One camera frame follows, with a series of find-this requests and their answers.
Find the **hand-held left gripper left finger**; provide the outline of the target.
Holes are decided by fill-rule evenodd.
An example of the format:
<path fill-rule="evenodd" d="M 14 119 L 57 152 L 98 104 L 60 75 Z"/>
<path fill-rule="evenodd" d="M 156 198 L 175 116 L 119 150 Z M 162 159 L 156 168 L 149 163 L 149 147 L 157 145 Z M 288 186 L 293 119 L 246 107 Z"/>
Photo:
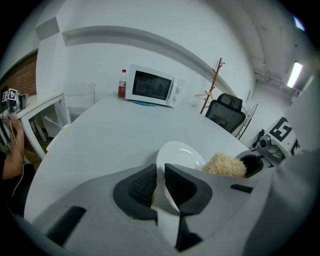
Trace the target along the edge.
<path fill-rule="evenodd" d="M 175 256 L 152 209 L 157 166 L 88 180 L 48 206 L 33 225 L 63 250 L 81 256 Z"/>

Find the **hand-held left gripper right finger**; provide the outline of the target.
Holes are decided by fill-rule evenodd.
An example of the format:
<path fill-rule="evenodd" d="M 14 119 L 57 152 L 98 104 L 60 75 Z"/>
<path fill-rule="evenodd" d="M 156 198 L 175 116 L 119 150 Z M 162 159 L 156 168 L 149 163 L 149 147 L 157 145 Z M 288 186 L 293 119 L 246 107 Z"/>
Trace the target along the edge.
<path fill-rule="evenodd" d="M 256 226 L 267 200 L 267 177 L 214 175 L 165 164 L 165 186 L 179 210 L 171 253 L 259 253 Z"/>

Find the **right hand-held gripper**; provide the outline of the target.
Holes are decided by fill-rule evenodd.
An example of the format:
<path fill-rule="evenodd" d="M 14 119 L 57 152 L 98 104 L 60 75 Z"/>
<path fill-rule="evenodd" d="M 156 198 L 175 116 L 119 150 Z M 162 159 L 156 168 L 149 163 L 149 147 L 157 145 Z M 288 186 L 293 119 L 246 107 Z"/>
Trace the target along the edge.
<path fill-rule="evenodd" d="M 260 132 L 253 144 L 258 155 L 247 154 L 237 156 L 246 167 L 244 178 L 250 178 L 260 172 L 263 167 L 274 167 L 283 160 L 300 153 L 300 144 L 292 126 L 281 116 L 268 129 Z"/>

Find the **yellow sponge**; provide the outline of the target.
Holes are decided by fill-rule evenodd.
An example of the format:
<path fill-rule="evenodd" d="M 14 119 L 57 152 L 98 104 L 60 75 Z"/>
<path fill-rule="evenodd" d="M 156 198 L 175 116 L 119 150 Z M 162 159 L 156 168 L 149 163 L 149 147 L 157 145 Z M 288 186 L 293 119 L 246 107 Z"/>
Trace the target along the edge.
<path fill-rule="evenodd" d="M 244 178 L 247 168 L 241 160 L 218 152 L 203 166 L 202 171 L 220 176 Z"/>

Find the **white round plate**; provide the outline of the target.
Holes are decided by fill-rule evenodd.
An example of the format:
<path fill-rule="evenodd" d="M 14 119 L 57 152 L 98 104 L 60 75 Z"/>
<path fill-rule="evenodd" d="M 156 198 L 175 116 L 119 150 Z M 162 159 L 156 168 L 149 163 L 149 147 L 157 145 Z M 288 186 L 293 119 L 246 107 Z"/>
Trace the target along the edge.
<path fill-rule="evenodd" d="M 206 161 L 191 146 L 179 141 L 164 144 L 157 153 L 157 187 L 153 193 L 151 208 L 157 211 L 157 227 L 160 233 L 174 247 L 178 236 L 180 212 L 165 187 L 165 164 L 177 164 L 201 171 Z"/>

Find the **black mesh office chair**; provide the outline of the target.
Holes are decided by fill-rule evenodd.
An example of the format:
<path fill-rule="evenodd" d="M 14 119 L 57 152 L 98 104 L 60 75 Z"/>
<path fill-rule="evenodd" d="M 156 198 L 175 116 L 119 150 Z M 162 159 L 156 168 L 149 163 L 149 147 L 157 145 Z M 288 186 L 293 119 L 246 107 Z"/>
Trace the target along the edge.
<path fill-rule="evenodd" d="M 242 104 L 242 99 L 222 93 L 210 103 L 205 117 L 232 134 L 246 119 Z"/>

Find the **grey rectangular table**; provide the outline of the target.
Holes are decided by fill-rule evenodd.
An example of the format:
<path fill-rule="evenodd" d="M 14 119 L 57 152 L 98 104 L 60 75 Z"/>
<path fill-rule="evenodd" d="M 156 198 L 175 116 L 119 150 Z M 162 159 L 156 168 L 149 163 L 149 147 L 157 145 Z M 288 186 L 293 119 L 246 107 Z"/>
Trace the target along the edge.
<path fill-rule="evenodd" d="M 29 189 L 24 218 L 33 222 L 85 181 L 155 163 L 160 148 L 171 141 L 191 146 L 204 160 L 220 152 L 235 157 L 247 149 L 198 112 L 105 98 L 73 121 L 45 155 Z"/>

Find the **brown wooden coat rack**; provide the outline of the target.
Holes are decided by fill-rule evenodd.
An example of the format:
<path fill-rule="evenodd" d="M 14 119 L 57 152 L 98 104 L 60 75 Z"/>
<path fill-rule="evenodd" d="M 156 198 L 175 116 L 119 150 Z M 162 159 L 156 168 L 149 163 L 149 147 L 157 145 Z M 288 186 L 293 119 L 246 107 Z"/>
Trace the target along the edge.
<path fill-rule="evenodd" d="M 211 83 L 209 91 L 205 91 L 205 93 L 203 93 L 203 94 L 196 94 L 195 95 L 196 98 L 204 100 L 204 103 L 203 103 L 202 108 L 200 110 L 200 114 L 202 114 L 204 112 L 204 110 L 206 108 L 208 108 L 207 104 L 210 104 L 214 100 L 213 99 L 213 90 L 216 87 L 216 81 L 218 79 L 219 71 L 220 71 L 220 68 L 223 66 L 223 64 L 225 64 L 225 63 L 223 62 L 223 59 L 220 58 L 218 61 L 218 65 L 217 65 L 216 70 L 214 70 L 214 69 L 212 70 L 214 74 L 212 77 L 213 81 Z"/>

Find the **long ceiling light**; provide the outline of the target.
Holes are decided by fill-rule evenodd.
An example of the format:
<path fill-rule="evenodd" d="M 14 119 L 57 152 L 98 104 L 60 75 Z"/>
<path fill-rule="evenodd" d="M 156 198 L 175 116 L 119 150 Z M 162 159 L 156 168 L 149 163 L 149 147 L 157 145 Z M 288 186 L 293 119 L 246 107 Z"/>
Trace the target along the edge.
<path fill-rule="evenodd" d="M 302 68 L 303 68 L 303 65 L 301 63 L 299 63 L 297 61 L 294 63 L 291 74 L 290 74 L 288 82 L 287 82 L 287 86 L 289 88 L 294 87 L 294 85 L 295 85 L 295 83 L 301 73 Z"/>

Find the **white brush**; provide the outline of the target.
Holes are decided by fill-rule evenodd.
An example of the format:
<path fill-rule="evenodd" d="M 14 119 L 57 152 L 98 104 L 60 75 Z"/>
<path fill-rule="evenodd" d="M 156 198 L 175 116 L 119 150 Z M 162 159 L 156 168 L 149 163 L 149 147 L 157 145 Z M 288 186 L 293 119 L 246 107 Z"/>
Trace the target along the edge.
<path fill-rule="evenodd" d="M 60 127 L 61 129 L 63 128 L 63 126 L 61 126 L 59 123 L 53 121 L 51 118 L 49 118 L 48 116 L 44 116 L 44 119 L 47 121 L 47 122 L 50 122 L 58 127 Z"/>

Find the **teal flat tool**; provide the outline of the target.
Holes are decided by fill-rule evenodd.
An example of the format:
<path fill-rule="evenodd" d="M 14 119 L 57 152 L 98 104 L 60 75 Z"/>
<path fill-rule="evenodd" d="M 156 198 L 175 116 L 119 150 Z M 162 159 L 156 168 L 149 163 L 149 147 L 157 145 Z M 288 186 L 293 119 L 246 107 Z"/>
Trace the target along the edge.
<path fill-rule="evenodd" d="M 141 102 L 141 101 L 132 101 L 134 104 L 141 105 L 141 106 L 147 106 L 147 107 L 156 107 L 156 104 L 151 104 L 147 102 Z"/>

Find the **white microwave oven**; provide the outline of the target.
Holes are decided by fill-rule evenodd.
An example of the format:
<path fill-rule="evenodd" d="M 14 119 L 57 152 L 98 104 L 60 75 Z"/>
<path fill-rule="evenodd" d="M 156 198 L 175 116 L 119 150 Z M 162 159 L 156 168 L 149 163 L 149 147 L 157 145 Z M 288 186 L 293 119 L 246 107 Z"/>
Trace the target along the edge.
<path fill-rule="evenodd" d="M 183 98 L 185 81 L 148 67 L 132 64 L 126 82 L 125 99 L 176 108 Z"/>

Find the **red drink bottle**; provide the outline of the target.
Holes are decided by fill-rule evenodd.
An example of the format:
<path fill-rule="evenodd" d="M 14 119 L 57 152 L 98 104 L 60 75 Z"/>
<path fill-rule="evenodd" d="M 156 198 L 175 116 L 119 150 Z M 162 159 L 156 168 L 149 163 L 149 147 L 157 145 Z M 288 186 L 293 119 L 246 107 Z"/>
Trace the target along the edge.
<path fill-rule="evenodd" d="M 126 95 L 127 71 L 123 69 L 118 82 L 118 97 L 124 98 Z"/>

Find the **black thin frame stand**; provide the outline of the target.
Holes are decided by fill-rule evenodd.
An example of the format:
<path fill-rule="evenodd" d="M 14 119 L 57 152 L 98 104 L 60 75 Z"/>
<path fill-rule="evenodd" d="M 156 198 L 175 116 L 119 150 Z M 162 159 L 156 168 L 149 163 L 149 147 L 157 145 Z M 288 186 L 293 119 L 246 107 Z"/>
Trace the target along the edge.
<path fill-rule="evenodd" d="M 245 121 L 243 122 L 240 130 L 238 131 L 238 133 L 237 133 L 236 136 L 235 136 L 238 140 L 241 139 L 241 137 L 242 137 L 243 134 L 245 133 L 246 129 L 248 128 L 248 126 L 249 126 L 249 124 L 250 124 L 250 122 L 251 122 L 251 120 L 252 120 L 252 118 L 253 118 L 253 115 L 254 115 L 255 112 L 256 112 L 257 107 L 258 107 L 258 104 L 255 104 L 255 105 L 249 110 L 249 112 L 248 112 L 248 114 L 247 114 L 247 116 L 246 116 Z"/>

